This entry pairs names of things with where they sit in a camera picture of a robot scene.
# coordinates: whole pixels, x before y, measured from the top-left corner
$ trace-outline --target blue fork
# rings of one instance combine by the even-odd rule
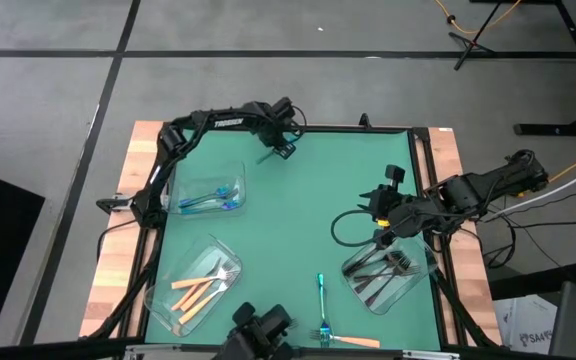
[[[332,330],[326,322],[326,309],[324,306],[324,274],[317,274],[317,287],[319,288],[319,306],[321,311],[321,326],[319,327],[319,342],[322,348],[330,347]]]

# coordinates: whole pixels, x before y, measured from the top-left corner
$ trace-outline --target utensil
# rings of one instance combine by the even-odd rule
[[[202,196],[199,196],[196,198],[183,199],[183,200],[179,201],[179,207],[184,209],[184,208],[188,208],[191,206],[195,206],[197,204],[201,204],[201,203],[209,201],[209,200],[230,199],[230,198],[235,197],[237,194],[239,194],[238,189],[232,189],[231,190],[230,187],[228,187],[227,185],[220,186],[213,193],[202,195]]]
[[[193,286],[195,284],[203,284],[206,281],[212,280],[227,280],[228,278],[232,277],[232,271],[227,271],[224,267],[220,267],[219,271],[217,271],[217,275],[215,276],[208,276],[196,279],[186,279],[186,280],[179,280],[175,281],[170,284],[173,289],[183,289],[185,287]]]
[[[330,334],[332,330],[330,329],[330,325],[326,322],[326,309],[324,306],[324,274],[319,273],[317,274],[317,287],[319,290],[319,306],[321,312],[321,326],[319,326],[319,342],[321,343],[321,347],[328,347],[330,346]]]
[[[181,213],[183,215],[190,214],[201,214],[208,212],[220,212],[237,209],[241,206],[241,203],[237,200],[208,200],[201,204],[197,204],[192,208],[182,208]]]
[[[319,330],[311,330],[310,331],[310,338],[313,340],[319,340],[320,339]],[[365,346],[365,347],[370,347],[370,348],[375,348],[375,349],[379,349],[379,347],[381,346],[381,343],[379,342],[379,340],[368,339],[368,338],[337,336],[337,335],[331,335],[331,334],[328,335],[328,338],[329,338],[328,342],[330,342],[330,340],[335,340],[335,341],[345,342],[347,344],[354,344],[354,345]]]
[[[406,271],[406,269],[408,269],[408,267],[410,267],[410,259],[408,257],[404,257],[403,259],[401,259],[399,261],[399,263],[395,266],[394,270],[399,269],[400,271]],[[383,285],[381,285],[381,287],[375,291],[375,293],[373,293],[372,295],[370,295],[370,297],[368,299],[366,299],[366,301],[364,301],[364,304],[366,304],[366,306],[371,307],[372,304],[375,302],[375,300],[377,300],[377,298],[379,297],[379,295],[381,294],[382,291],[384,291],[384,289],[386,288],[386,286],[388,286],[388,284],[390,284],[390,282],[395,278],[396,276],[393,275],[391,276]]]
[[[210,271],[208,271],[206,273],[206,276],[210,276],[210,275],[214,274],[215,271],[217,270],[217,268],[219,268],[220,262],[221,262],[221,258],[217,258],[217,261],[215,261],[215,265],[213,265],[212,268],[210,268]],[[199,287],[199,284],[195,284],[190,289],[188,289],[188,291],[186,291],[186,294],[184,294],[184,296],[179,301],[177,301],[177,303],[175,305],[173,305],[170,308],[170,310],[175,311],[175,310],[179,309],[181,307],[181,305],[183,305],[186,302],[186,300],[188,300],[192,296],[192,294],[197,290],[198,287]]]
[[[188,323],[190,320],[192,320],[192,318],[195,315],[197,315],[197,313],[201,309],[203,309],[203,307],[206,306],[212,299],[214,299],[215,296],[228,290],[228,288],[230,287],[230,285],[232,285],[232,282],[235,281],[236,278],[237,277],[235,277],[235,276],[231,276],[228,279],[226,279],[226,281],[222,282],[216,291],[214,291],[212,294],[208,295],[205,299],[201,300],[197,305],[195,305],[188,312],[184,313],[184,315],[179,318],[179,323],[183,325],[183,324]]]
[[[385,276],[409,276],[409,275],[414,275],[419,273],[419,271],[421,270],[421,267],[419,266],[411,266],[408,269],[406,269],[406,271],[401,271],[401,272],[397,272],[397,271],[393,271],[390,273],[385,273],[385,274],[377,274],[377,275],[359,275],[359,276],[355,276],[353,278],[353,280],[360,282],[360,281],[366,281],[366,280],[374,280],[380,277],[385,277]]]
[[[224,269],[226,271],[230,271],[232,270],[232,268],[235,266],[235,263],[228,260],[225,264],[224,264]],[[207,281],[206,283],[204,283],[203,285],[201,285],[201,287],[197,290],[197,292],[195,292],[194,295],[192,295],[186,302],[184,302],[181,305],[181,310],[183,312],[188,311],[188,309],[190,309],[191,306],[193,306],[197,300],[199,300],[201,298],[201,296],[206,292],[206,290],[208,290],[208,288],[212,285],[213,281]]]
[[[406,255],[404,255],[404,253],[401,251],[393,251],[392,253],[386,254],[386,256],[387,257],[391,256],[391,257],[388,257],[388,260],[386,260],[386,266],[383,269],[381,269],[381,271],[378,272],[376,275],[382,275],[386,272],[386,270],[388,270],[389,267],[393,267],[394,265],[398,264],[404,258],[408,259],[406,257]],[[362,291],[366,290],[368,285],[370,285],[374,279],[375,278],[364,280],[364,282],[357,285],[355,287],[355,293],[360,294]]]
[[[371,261],[367,264],[364,264],[364,266],[362,266],[361,268],[363,269],[363,268],[366,268],[370,265],[374,265],[374,264],[377,264],[377,263],[380,263],[383,261],[390,261],[390,262],[397,261],[398,259],[401,259],[403,256],[404,256],[404,253],[401,252],[401,250],[393,250],[393,251],[390,251],[388,253],[385,253],[384,256],[382,256],[378,260]]]
[[[373,255],[375,255],[378,251],[379,251],[379,247],[377,245],[375,245],[375,247],[372,250],[370,250],[370,252],[368,252],[368,254],[366,254],[361,259],[355,261],[354,263],[352,263],[348,267],[346,267],[342,271],[344,276],[352,276],[352,274],[357,272],[357,270],[361,269],[362,265],[366,261],[368,261],[368,259],[370,259]]]

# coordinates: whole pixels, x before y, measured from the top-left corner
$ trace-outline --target green table surface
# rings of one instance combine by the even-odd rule
[[[341,264],[359,248],[337,245],[330,236],[332,219],[356,209],[366,199],[360,193],[388,180],[385,166],[406,170],[403,193],[415,193],[406,133],[307,133],[288,159],[256,160],[267,149],[247,132],[211,132],[176,170],[205,172],[225,161],[241,161],[246,169],[245,211],[235,217],[187,219],[170,215],[161,249],[157,278],[161,279],[194,238],[211,234],[241,259],[238,282],[219,300],[207,318],[188,336],[177,337],[151,315],[147,343],[219,345],[234,327],[232,314],[250,302],[262,315],[276,304],[297,319],[286,338],[293,346],[319,347],[308,332],[321,323],[315,275],[325,276],[327,309],[336,335],[379,339],[382,349],[439,350],[430,280],[425,277],[384,315],[371,313],[352,293],[341,275]],[[368,216],[349,217],[337,234],[348,242],[372,236]],[[353,348],[334,343],[333,347]]]

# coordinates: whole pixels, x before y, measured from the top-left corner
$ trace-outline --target black floor stripe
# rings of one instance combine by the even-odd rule
[[[128,44],[140,3],[141,0],[132,1],[126,24],[124,25],[124,31],[122,32],[119,44],[117,45],[118,53],[123,52]],[[57,275],[57,270],[59,269],[59,262],[61,261],[61,256],[63,255],[66,246],[66,240],[68,239],[68,233],[70,232],[70,227],[75,217],[77,205],[79,204],[79,199],[86,181],[86,176],[88,175],[90,162],[92,161],[95,147],[97,146],[97,140],[101,133],[101,127],[106,116],[106,111],[108,110],[112,91],[115,87],[117,76],[119,75],[121,61],[121,56],[117,56],[113,59],[112,64],[110,65],[108,77],[106,78],[104,88],[101,92],[101,97],[99,98],[97,112],[90,127],[90,132],[88,133],[86,142],[84,143],[84,149],[81,153],[81,158],[79,159],[70,190],[66,196],[62,217],[57,224],[57,231],[50,249],[50,254],[48,255],[46,268],[41,276],[35,298],[28,314],[28,320],[21,335],[20,345],[30,345],[34,343],[35,337],[37,336],[37,331],[41,324],[41,318],[46,308],[46,304],[48,303],[50,290],[55,280],[55,276]]]
[[[125,58],[382,58],[459,59],[462,51],[128,50]],[[576,51],[472,52],[471,59],[576,59]]]
[[[0,49],[0,57],[16,58],[103,58],[117,54],[116,50],[32,50],[32,49]]]
[[[1,58],[382,58],[459,59],[461,51],[370,51],[370,50],[22,50],[0,49]],[[473,52],[471,59],[576,59],[576,51]]]

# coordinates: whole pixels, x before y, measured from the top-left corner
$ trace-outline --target dark utensil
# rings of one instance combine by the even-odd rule
[[[397,270],[399,270],[399,272],[404,272],[406,271],[409,267],[410,267],[410,259],[408,259],[407,257],[405,259],[402,259],[399,264],[397,264],[395,266],[395,268],[393,269],[393,273],[396,272]],[[392,281],[392,279],[396,278],[397,275],[393,275],[391,276],[388,281],[386,281],[383,285],[381,285],[381,287],[375,291],[374,294],[370,295],[370,297],[368,299],[366,299],[366,301],[364,301],[364,304],[366,304],[366,306],[371,307],[372,304],[375,302],[375,300],[377,300],[377,298],[379,297],[379,295],[381,294],[382,291],[384,291],[384,289],[386,288],[386,286],[388,286],[388,284],[390,284],[390,282]]]
[[[374,254],[377,253],[377,251],[379,251],[377,248],[373,249],[373,251],[370,252],[370,254],[368,254],[368,256],[362,258],[361,260],[355,262],[354,264],[348,266],[348,268],[346,268],[346,270],[344,270],[344,275],[346,277],[351,277],[354,273],[356,273],[357,271],[366,268],[370,265],[374,265],[377,263],[380,263],[382,261],[396,261],[397,259],[401,259],[401,257],[403,256],[403,253],[399,250],[394,250],[391,252],[388,252],[386,254],[384,254],[384,256],[382,256],[381,258],[375,260],[375,261],[371,261],[369,263],[366,263],[366,260],[370,259]]]
[[[388,270],[388,268],[390,267],[390,263],[386,263],[386,266],[384,266],[383,269],[381,269],[380,272],[378,272],[376,275],[381,275],[383,273],[386,272],[386,270]],[[362,291],[366,290],[366,288],[368,287],[368,285],[370,285],[370,283],[375,280],[375,278],[370,278],[370,279],[366,279],[364,280],[361,284],[355,286],[355,292],[357,294],[361,294]]]
[[[376,275],[359,275],[359,276],[355,276],[354,280],[357,282],[360,281],[366,281],[366,280],[371,280],[371,279],[376,279],[376,278],[380,278],[380,277],[385,277],[385,276],[409,276],[409,275],[414,275],[419,273],[419,270],[421,268],[419,266],[411,266],[408,269],[406,269],[406,271],[402,271],[402,272],[396,272],[393,271],[391,273],[385,273],[385,274],[376,274]]]
[[[373,255],[375,255],[379,251],[379,247],[375,245],[375,248],[370,250],[366,256],[362,257],[361,259],[357,260],[356,262],[348,265],[342,272],[344,276],[349,277],[352,276],[357,270],[361,269],[362,265],[368,261]]]
[[[406,257],[406,255],[404,255],[403,252],[401,251],[393,251],[391,253],[388,253],[384,256],[384,260],[382,261],[386,261],[386,266],[380,271],[378,272],[375,277],[369,278],[364,280],[361,284],[357,285],[355,287],[355,292],[357,294],[361,293],[362,291],[366,290],[366,288],[368,287],[368,285],[370,285],[370,283],[375,280],[376,278],[379,277],[379,275],[382,275],[386,272],[386,270],[388,270],[389,267],[393,267],[396,266],[397,264],[401,265],[401,266],[406,266],[406,268],[408,268],[408,266],[410,265],[410,259],[408,259]]]

